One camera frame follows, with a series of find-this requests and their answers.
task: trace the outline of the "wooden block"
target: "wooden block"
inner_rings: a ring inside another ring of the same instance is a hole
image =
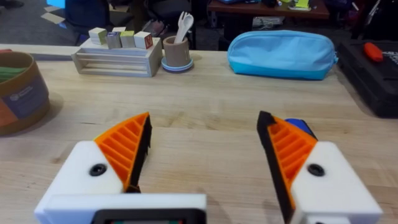
[[[99,45],[106,43],[106,33],[106,29],[98,27],[88,31],[88,35],[90,36],[92,43]]]
[[[134,42],[134,31],[124,31],[120,34],[120,40],[123,48],[136,47]]]
[[[123,32],[126,31],[126,27],[115,27],[112,32]]]
[[[154,44],[152,41],[152,35],[143,31],[140,31],[134,35],[134,41],[136,43],[136,47],[141,49],[148,49]]]
[[[120,32],[109,32],[106,36],[106,42],[108,43],[108,49],[121,48]]]

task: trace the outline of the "green item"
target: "green item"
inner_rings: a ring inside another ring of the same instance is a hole
[[[9,68],[0,67],[0,83],[14,78],[16,75],[23,72],[26,68]]]

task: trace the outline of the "label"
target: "label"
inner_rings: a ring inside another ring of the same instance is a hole
[[[16,119],[28,117],[46,101],[48,95],[49,91],[45,86],[44,80],[38,75],[24,88],[1,97],[3,105],[0,104],[0,114],[4,113],[6,116],[0,121],[0,125],[2,125],[2,122],[11,123]]]
[[[0,99],[0,126],[5,126],[17,121],[18,118],[12,113],[8,106]]]

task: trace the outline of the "round cardboard container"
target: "round cardboard container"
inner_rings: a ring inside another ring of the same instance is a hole
[[[38,122],[50,109],[50,102],[47,86],[31,55],[0,53],[0,67],[26,68],[0,83],[0,135],[5,135]]]

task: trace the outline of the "orange handle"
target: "orange handle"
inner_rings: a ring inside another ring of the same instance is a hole
[[[372,43],[366,43],[364,45],[365,54],[375,62],[383,61],[383,52],[376,45]]]

